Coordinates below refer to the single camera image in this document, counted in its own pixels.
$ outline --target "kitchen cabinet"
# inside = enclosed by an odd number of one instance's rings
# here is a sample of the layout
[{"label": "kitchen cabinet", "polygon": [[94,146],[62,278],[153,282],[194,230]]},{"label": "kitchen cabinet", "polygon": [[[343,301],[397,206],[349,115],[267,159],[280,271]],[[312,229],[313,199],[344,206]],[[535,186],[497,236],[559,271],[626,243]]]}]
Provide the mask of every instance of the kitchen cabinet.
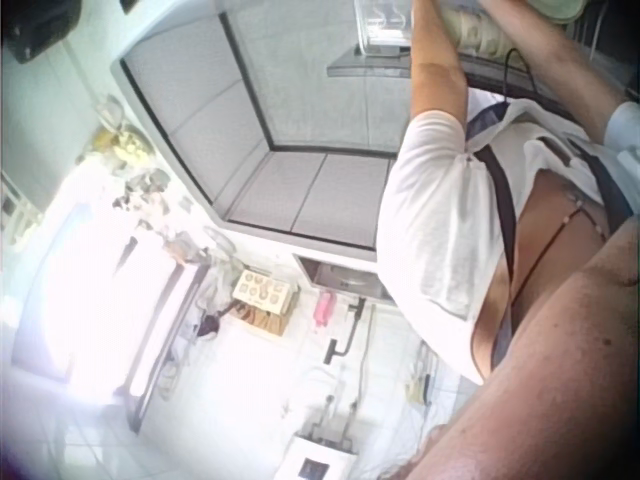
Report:
[{"label": "kitchen cabinet", "polygon": [[373,247],[389,160],[328,155],[294,233]]},{"label": "kitchen cabinet", "polygon": [[271,153],[230,219],[289,232],[324,159],[325,155],[319,153]]},{"label": "kitchen cabinet", "polygon": [[268,149],[219,18],[152,31],[122,65],[163,141],[226,215]]}]

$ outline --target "person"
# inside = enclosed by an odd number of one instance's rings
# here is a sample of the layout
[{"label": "person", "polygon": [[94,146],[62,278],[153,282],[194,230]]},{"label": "person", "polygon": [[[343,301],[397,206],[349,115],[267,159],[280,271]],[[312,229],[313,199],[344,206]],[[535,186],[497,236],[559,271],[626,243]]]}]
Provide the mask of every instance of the person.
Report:
[{"label": "person", "polygon": [[638,421],[640,107],[525,0],[481,4],[580,126],[518,99],[466,139],[460,60],[438,3],[414,0],[378,273],[482,387],[402,478],[615,478]]}]

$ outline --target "black faucet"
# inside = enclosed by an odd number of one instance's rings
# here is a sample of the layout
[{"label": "black faucet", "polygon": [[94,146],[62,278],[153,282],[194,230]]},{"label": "black faucet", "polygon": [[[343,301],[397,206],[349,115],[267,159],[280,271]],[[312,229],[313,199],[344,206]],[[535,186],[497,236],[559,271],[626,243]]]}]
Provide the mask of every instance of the black faucet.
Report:
[{"label": "black faucet", "polygon": [[347,340],[347,347],[344,349],[343,352],[336,352],[336,346],[338,345],[338,340],[336,340],[335,338],[332,338],[331,341],[329,342],[329,349],[327,350],[327,353],[324,356],[325,365],[331,364],[331,359],[334,356],[344,357],[347,353],[349,353],[349,350],[351,350],[353,337],[356,333],[356,328],[358,327],[358,322],[360,321],[360,317],[362,317],[362,310],[364,310],[364,302],[365,302],[365,299],[363,297],[360,297],[358,298],[357,305],[353,305],[353,304],[349,305],[349,311],[355,312],[355,313],[353,314],[353,325],[351,326],[351,333],[349,334],[349,340]]}]

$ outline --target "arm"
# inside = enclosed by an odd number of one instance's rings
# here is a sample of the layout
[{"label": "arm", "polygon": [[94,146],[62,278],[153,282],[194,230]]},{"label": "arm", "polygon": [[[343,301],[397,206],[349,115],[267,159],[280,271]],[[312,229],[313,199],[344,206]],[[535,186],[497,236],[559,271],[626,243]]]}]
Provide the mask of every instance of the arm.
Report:
[{"label": "arm", "polygon": [[467,79],[436,0],[415,0],[411,41],[411,118],[429,110],[467,122]]},{"label": "arm", "polygon": [[638,229],[530,319],[409,480],[614,478],[638,421]]},{"label": "arm", "polygon": [[624,95],[609,85],[562,30],[523,0],[481,0],[532,70],[598,143]]}]

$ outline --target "pink bottle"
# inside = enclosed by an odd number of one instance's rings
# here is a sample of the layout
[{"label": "pink bottle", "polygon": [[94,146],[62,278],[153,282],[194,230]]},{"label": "pink bottle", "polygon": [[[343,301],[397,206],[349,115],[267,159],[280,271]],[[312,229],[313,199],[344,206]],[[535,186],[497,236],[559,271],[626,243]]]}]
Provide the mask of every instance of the pink bottle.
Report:
[{"label": "pink bottle", "polygon": [[331,315],[333,315],[333,307],[336,304],[336,294],[333,292],[321,292],[316,303],[316,310],[313,312],[313,318],[316,321],[316,327],[326,327],[329,323]]}]

